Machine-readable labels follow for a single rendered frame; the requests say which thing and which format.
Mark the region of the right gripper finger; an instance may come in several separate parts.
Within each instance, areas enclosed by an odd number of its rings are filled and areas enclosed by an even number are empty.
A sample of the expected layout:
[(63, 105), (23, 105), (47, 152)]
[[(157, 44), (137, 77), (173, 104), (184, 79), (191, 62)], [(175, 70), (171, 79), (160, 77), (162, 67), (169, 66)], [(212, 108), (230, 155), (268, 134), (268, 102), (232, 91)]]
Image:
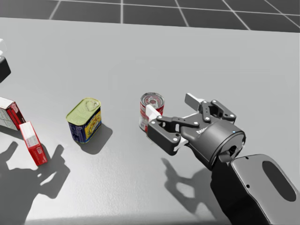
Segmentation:
[(199, 112), (202, 115), (202, 120), (204, 122), (211, 122), (211, 117), (232, 123), (236, 120), (236, 115), (217, 100), (209, 102), (187, 93), (185, 95), (185, 103), (195, 111)]
[(147, 137), (167, 154), (174, 156), (181, 147), (188, 146), (199, 156), (191, 142), (199, 136), (196, 132), (200, 130), (200, 113), (185, 118), (166, 117), (148, 105), (146, 115), (149, 117)]

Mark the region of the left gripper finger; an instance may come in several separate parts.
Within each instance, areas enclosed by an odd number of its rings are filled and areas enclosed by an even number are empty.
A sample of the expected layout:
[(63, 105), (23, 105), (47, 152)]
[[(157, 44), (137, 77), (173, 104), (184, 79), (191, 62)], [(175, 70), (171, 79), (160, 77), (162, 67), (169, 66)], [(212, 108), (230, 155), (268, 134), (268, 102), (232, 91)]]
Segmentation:
[(11, 70), (8, 65), (4, 53), (7, 51), (7, 46), (4, 39), (0, 38), (0, 83), (3, 82), (10, 74)]

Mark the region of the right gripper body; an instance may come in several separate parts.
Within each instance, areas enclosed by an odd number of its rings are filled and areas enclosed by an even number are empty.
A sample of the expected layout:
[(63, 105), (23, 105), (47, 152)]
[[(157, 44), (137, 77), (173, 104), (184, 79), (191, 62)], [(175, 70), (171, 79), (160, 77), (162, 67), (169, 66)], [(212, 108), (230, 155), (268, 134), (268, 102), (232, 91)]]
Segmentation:
[(211, 123), (206, 123), (202, 118), (201, 114), (185, 118), (191, 123), (198, 122), (199, 127), (180, 126), (180, 134), (195, 157), (211, 171), (219, 154), (227, 152), (230, 159), (239, 154), (246, 134), (229, 121), (212, 118)]

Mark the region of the red and white can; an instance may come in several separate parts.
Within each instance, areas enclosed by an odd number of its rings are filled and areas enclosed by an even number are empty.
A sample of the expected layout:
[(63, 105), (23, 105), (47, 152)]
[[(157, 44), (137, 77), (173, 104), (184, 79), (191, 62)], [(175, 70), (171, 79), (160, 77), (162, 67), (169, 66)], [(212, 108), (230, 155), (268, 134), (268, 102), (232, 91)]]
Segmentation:
[(147, 92), (141, 96), (139, 127), (144, 132), (147, 132), (147, 124), (149, 121), (149, 118), (146, 115), (147, 105), (153, 106), (162, 115), (165, 106), (165, 100), (160, 94), (155, 92)]

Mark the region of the green and blue rectangular can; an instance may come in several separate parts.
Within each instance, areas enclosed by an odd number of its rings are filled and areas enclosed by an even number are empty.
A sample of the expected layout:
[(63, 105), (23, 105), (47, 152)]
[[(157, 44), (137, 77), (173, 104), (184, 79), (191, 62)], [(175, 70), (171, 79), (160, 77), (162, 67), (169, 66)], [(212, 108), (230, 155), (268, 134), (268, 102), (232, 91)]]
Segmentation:
[(87, 143), (102, 125), (101, 102), (84, 98), (68, 113), (66, 120), (73, 140)]

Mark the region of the red and white carton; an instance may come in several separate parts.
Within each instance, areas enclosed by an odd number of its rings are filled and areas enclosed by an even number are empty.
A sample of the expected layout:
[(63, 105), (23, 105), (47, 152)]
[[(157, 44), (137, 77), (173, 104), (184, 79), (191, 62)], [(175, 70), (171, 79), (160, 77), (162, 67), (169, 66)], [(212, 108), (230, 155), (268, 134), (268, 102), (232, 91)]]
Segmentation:
[(0, 97), (0, 126), (12, 130), (20, 130), (19, 125), (25, 123), (17, 103), (13, 100)]
[(47, 163), (47, 157), (30, 121), (19, 125), (26, 147), (36, 166)]

